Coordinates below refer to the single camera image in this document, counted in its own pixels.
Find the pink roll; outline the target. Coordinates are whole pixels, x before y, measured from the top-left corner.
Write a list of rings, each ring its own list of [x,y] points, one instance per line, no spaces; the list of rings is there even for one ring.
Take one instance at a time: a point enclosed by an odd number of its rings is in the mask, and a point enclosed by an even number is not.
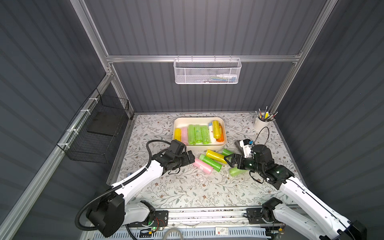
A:
[[[181,128],[181,142],[185,145],[189,144],[188,127]]]
[[[195,158],[195,162],[193,163],[193,166],[197,169],[203,171],[205,174],[210,175],[213,171],[213,167],[206,164],[202,160]]]

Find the orange trash bag roll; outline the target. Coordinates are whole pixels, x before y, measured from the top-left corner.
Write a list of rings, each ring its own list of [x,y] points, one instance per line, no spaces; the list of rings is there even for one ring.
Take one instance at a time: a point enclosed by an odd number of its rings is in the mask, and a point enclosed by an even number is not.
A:
[[[219,125],[219,129],[220,129],[221,135],[220,135],[220,137],[217,139],[217,142],[222,143],[222,142],[224,142],[225,138],[224,138],[223,128],[222,128],[221,125]]]

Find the white blue labelled roll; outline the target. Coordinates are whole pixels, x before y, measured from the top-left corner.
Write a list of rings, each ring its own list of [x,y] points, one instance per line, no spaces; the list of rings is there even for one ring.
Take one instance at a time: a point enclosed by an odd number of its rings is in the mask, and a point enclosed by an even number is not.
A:
[[[208,128],[209,128],[210,141],[211,141],[211,144],[213,144],[217,141],[214,137],[213,123],[209,123]]]

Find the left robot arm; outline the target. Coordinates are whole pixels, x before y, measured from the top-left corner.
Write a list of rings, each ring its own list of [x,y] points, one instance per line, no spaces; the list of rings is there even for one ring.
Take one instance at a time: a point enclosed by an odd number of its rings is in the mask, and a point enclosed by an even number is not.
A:
[[[112,236],[122,226],[133,223],[151,225],[155,219],[155,208],[147,201],[130,204],[130,200],[150,182],[159,179],[165,173],[179,172],[182,167],[195,162],[195,155],[178,140],[167,142],[168,147],[153,154],[152,141],[146,144],[149,153],[147,164],[129,177],[112,185],[103,185],[94,198],[86,203],[75,217],[77,229],[99,231],[106,238]]]

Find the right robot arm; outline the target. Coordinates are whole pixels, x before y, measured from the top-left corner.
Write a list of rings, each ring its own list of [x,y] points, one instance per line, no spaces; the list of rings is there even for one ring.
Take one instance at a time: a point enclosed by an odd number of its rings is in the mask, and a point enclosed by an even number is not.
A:
[[[275,163],[272,152],[265,145],[252,145],[244,155],[224,157],[227,164],[250,173],[258,173],[264,180],[291,198],[304,210],[305,217],[281,200],[273,197],[262,205],[257,217],[266,223],[286,224],[310,240],[366,240],[367,228],[359,221],[350,221],[339,214],[303,185],[293,172]]]

